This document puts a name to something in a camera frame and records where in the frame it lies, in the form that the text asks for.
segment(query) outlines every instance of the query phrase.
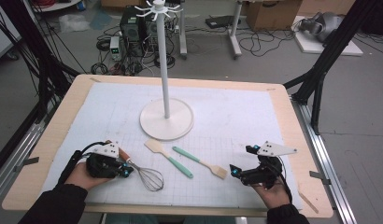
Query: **aluminum rail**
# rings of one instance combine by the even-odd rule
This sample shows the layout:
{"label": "aluminum rail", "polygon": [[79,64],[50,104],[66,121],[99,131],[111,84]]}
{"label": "aluminum rail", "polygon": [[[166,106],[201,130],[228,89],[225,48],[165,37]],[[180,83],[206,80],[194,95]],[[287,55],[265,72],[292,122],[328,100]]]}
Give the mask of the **aluminum rail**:
{"label": "aluminum rail", "polygon": [[328,186],[333,200],[336,204],[337,211],[344,224],[356,224],[357,221],[352,213],[351,207],[348,203],[346,194],[344,193],[340,181],[337,178],[336,171],[333,168],[331,159],[329,158],[328,152],[325,145],[323,144],[322,138],[316,135],[313,127],[310,125],[311,112],[307,105],[298,105],[298,109],[303,117],[304,125],[307,129],[307,133],[310,137],[311,144],[314,148],[321,171],[326,179],[331,180],[331,184]]}
{"label": "aluminum rail", "polygon": [[18,167],[23,166],[25,159],[33,150],[43,131],[43,125],[34,123],[22,138],[16,150],[14,150],[6,163],[2,166],[0,170],[0,196],[7,188],[12,177],[19,172]]}

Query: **hand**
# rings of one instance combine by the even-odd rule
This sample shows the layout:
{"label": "hand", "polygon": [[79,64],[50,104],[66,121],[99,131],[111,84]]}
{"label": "hand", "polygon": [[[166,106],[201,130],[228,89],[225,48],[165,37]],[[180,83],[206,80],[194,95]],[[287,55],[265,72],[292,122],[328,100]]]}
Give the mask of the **hand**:
{"label": "hand", "polygon": [[110,178],[94,178],[90,176],[87,172],[86,162],[81,162],[76,165],[75,169],[72,171],[72,174],[67,178],[65,184],[73,184],[90,190],[95,186],[106,183],[111,180]]}
{"label": "hand", "polygon": [[290,203],[289,196],[285,191],[284,184],[280,179],[276,181],[275,185],[267,189],[265,185],[255,184],[251,185],[253,189],[261,196],[264,204],[268,209],[276,208],[284,204]]}

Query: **teal handle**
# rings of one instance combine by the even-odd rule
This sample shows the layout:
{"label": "teal handle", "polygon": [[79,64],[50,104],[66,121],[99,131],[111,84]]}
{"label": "teal handle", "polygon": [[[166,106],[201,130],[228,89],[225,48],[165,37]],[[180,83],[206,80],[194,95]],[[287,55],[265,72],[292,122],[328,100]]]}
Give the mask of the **teal handle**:
{"label": "teal handle", "polygon": [[178,161],[174,160],[172,157],[168,157],[168,160],[174,164],[179,171],[181,171],[185,176],[188,178],[192,178],[192,172],[188,170],[188,168],[184,167],[182,164],[180,164]]}
{"label": "teal handle", "polygon": [[174,149],[176,152],[182,154],[183,156],[185,156],[185,157],[187,157],[189,159],[192,159],[194,161],[200,162],[200,160],[198,158],[196,158],[195,156],[193,156],[192,154],[190,154],[189,152],[183,150],[180,147],[172,147],[172,149]]}

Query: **round white base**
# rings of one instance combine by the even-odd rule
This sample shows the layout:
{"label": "round white base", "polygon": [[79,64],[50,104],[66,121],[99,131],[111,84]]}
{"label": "round white base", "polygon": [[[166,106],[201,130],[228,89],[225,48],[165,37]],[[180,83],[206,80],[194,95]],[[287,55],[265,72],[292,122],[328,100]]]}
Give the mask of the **round white base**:
{"label": "round white base", "polygon": [[163,99],[151,102],[142,110],[142,129],[151,137],[166,141],[177,139],[192,129],[194,115],[183,101],[169,99],[169,114],[170,118],[166,119]]}

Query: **white bracket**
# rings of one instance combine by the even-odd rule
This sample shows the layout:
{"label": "white bracket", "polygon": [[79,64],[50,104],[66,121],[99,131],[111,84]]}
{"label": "white bracket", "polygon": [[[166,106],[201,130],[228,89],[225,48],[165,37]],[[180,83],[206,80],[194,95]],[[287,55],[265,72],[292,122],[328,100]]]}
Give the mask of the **white bracket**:
{"label": "white bracket", "polygon": [[297,152],[296,148],[284,147],[282,145],[266,141],[261,146],[261,148],[257,151],[257,154],[259,156],[276,157],[276,156],[294,154],[296,152]]}
{"label": "white bracket", "polygon": [[119,157],[119,145],[108,143],[92,150],[93,153],[117,159]]}

